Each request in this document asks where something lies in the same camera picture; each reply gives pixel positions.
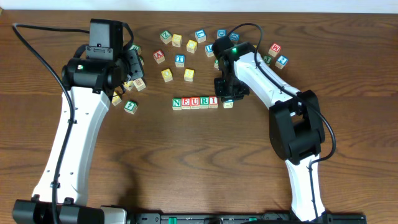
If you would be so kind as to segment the blue P block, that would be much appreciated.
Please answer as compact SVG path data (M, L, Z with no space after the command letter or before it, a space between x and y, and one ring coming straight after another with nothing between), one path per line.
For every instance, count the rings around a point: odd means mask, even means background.
M226 100L223 102L224 109L232 108L233 105L234 105L234 100Z

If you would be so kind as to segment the red I block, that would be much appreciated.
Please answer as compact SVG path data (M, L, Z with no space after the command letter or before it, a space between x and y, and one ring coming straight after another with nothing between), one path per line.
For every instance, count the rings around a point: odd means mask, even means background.
M209 108L217 108L218 107L218 98L216 96L209 97Z

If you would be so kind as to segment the green R block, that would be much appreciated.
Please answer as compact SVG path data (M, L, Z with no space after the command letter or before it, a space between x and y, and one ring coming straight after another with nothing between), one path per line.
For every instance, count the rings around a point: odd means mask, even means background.
M201 96L200 97L200 109L208 109L209 108L209 97Z

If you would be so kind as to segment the red U block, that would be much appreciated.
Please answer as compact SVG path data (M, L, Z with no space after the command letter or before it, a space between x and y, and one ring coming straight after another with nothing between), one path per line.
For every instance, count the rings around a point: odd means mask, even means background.
M200 109L200 97L191 97L190 107L192 110Z

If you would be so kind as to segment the red E block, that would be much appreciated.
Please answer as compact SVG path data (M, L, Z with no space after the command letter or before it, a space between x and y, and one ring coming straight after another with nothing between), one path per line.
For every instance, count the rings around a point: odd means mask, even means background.
M190 110L191 109L190 98L182 98L182 109L183 110Z

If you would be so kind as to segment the green N block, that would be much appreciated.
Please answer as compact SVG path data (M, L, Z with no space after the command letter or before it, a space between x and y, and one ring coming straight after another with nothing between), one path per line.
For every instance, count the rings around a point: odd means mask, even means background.
M182 110L182 99L181 98L173 98L172 99L172 109L173 110Z

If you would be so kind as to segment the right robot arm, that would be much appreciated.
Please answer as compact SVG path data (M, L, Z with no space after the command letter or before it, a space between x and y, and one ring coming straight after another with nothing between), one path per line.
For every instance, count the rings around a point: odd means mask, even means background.
M223 103L241 100L253 91L269 110L272 148L288 169L292 188L291 210L303 222L318 220L325 212L320 198L318 166L325 140L314 92L290 86L272 71L249 42L235 45L221 38L212 45L222 76L214 80Z

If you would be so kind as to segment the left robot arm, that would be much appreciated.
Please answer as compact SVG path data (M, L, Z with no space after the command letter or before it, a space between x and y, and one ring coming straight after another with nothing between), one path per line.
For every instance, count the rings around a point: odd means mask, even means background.
M49 160L30 200L16 200L16 223L127 223L123 208L87 207L88 176L101 124L116 87L144 76L137 50L112 56L87 47L62 70L66 92Z

